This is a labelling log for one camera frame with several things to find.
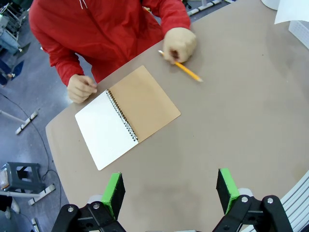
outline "spiral binding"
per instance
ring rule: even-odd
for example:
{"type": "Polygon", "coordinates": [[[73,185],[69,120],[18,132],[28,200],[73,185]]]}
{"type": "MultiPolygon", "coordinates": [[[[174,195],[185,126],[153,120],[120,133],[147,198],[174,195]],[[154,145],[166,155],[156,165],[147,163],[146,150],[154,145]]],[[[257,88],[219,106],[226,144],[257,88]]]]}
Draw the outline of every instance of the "spiral binding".
{"type": "Polygon", "coordinates": [[[126,119],[124,113],[122,113],[121,109],[119,108],[119,106],[118,106],[118,104],[117,104],[115,98],[113,97],[113,95],[112,95],[112,93],[111,93],[111,91],[110,91],[109,89],[106,90],[106,95],[107,95],[107,97],[110,99],[110,101],[111,101],[111,103],[112,103],[112,105],[113,105],[115,111],[117,112],[117,114],[118,114],[119,117],[121,118],[121,121],[122,121],[123,124],[125,125],[127,131],[130,133],[132,139],[133,139],[134,141],[138,140],[136,134],[134,133],[134,130],[132,129],[130,123],[127,121],[127,119],[126,119]]]}

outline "red jacket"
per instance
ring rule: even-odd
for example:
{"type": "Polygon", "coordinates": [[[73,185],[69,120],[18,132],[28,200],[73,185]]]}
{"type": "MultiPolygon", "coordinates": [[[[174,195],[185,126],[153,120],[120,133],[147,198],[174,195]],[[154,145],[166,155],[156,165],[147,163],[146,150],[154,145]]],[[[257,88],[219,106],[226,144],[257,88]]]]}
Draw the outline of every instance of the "red jacket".
{"type": "Polygon", "coordinates": [[[161,41],[171,28],[189,29],[190,19],[180,0],[142,0],[162,19],[161,26],[140,2],[34,0],[30,27],[65,85],[72,75],[84,74],[75,53],[92,65],[92,74],[100,82],[161,41]]]}

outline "table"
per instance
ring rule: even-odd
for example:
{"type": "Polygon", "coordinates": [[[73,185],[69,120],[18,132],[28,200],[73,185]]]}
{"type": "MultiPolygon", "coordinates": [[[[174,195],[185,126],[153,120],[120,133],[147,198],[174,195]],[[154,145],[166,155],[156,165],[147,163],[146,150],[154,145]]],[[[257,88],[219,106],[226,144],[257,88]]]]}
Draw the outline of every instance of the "table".
{"type": "Polygon", "coordinates": [[[195,22],[198,46],[185,65],[202,84],[161,58],[162,43],[100,82],[97,95],[145,65],[182,113],[102,171],[74,118],[90,100],[56,116],[46,133],[69,202],[84,206],[122,172],[128,232],[208,232],[223,216],[218,168],[260,200],[284,196],[309,167],[309,51],[287,23],[274,25],[275,13],[239,0],[195,22]]]}

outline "fist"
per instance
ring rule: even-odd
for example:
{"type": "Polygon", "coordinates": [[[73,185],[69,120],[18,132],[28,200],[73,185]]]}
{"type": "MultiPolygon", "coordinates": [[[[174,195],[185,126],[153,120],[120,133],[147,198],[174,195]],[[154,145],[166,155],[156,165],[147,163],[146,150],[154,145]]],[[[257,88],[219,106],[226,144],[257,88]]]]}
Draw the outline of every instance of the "fist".
{"type": "Polygon", "coordinates": [[[82,103],[92,93],[97,92],[97,85],[89,76],[73,75],[68,84],[68,96],[75,103],[82,103]]]}
{"type": "Polygon", "coordinates": [[[164,37],[164,58],[172,64],[185,62],[194,52],[197,45],[197,37],[186,28],[172,28],[164,37]]]}

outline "black cable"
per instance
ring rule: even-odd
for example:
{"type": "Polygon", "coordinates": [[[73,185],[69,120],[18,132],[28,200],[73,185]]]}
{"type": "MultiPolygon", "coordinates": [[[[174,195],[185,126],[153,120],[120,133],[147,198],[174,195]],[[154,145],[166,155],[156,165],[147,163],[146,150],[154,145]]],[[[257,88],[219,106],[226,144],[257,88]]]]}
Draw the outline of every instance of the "black cable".
{"type": "MultiPolygon", "coordinates": [[[[5,96],[3,93],[0,93],[4,98],[6,98],[7,100],[9,100],[11,103],[13,103],[14,105],[16,105],[22,112],[24,112],[24,114],[29,118],[28,114],[23,110],[23,108],[21,108],[17,103],[15,103],[14,101],[12,101],[11,99],[9,99],[7,96],[5,96]]],[[[42,176],[42,180],[45,180],[46,178],[46,175],[49,173],[49,172],[54,172],[57,177],[58,177],[58,180],[59,180],[59,192],[60,192],[60,200],[59,200],[59,211],[61,209],[61,181],[60,181],[60,177],[58,175],[58,173],[53,170],[53,169],[49,169],[49,165],[50,165],[50,162],[49,162],[49,156],[48,156],[48,152],[47,152],[47,148],[45,146],[45,143],[44,143],[44,140],[39,132],[39,130],[37,129],[37,127],[34,125],[33,121],[31,121],[31,124],[33,125],[34,129],[37,131],[39,137],[41,138],[41,141],[43,143],[43,146],[44,146],[44,149],[45,149],[45,152],[46,152],[46,156],[47,156],[47,171],[45,172],[45,174],[42,176]]]]}
{"type": "MultiPolygon", "coordinates": [[[[6,98],[7,100],[9,100],[11,103],[13,103],[14,105],[16,105],[16,106],[27,116],[27,118],[30,118],[30,117],[28,116],[28,114],[23,110],[23,108],[21,108],[17,103],[15,103],[15,102],[12,101],[11,99],[9,99],[9,98],[8,98],[7,96],[5,96],[3,93],[0,93],[0,94],[1,94],[4,98],[6,98]]],[[[47,170],[49,170],[50,162],[49,162],[49,156],[48,156],[48,152],[47,152],[47,148],[46,148],[46,146],[45,146],[44,140],[43,140],[43,138],[42,138],[42,136],[41,136],[39,130],[38,130],[37,127],[34,125],[33,121],[31,121],[31,123],[32,123],[34,129],[37,131],[37,133],[38,133],[38,135],[39,135],[39,137],[40,137],[40,139],[41,139],[41,141],[42,141],[42,144],[43,144],[43,146],[44,146],[44,149],[45,149],[45,152],[46,152],[46,155],[47,155],[47,170]]]]}
{"type": "Polygon", "coordinates": [[[33,224],[32,224],[32,222],[31,222],[31,220],[30,220],[26,215],[24,215],[24,214],[22,214],[22,213],[19,213],[19,215],[25,217],[25,218],[28,220],[28,222],[30,223],[31,227],[33,228],[33,224]]]}
{"type": "Polygon", "coordinates": [[[58,181],[59,181],[59,191],[60,191],[60,200],[59,200],[59,211],[60,211],[60,210],[61,210],[61,182],[60,182],[60,178],[59,178],[58,173],[57,173],[55,170],[49,169],[49,170],[47,170],[47,172],[42,176],[42,180],[45,180],[46,175],[47,175],[49,172],[54,172],[54,173],[57,175],[57,177],[58,177],[58,181]]]}

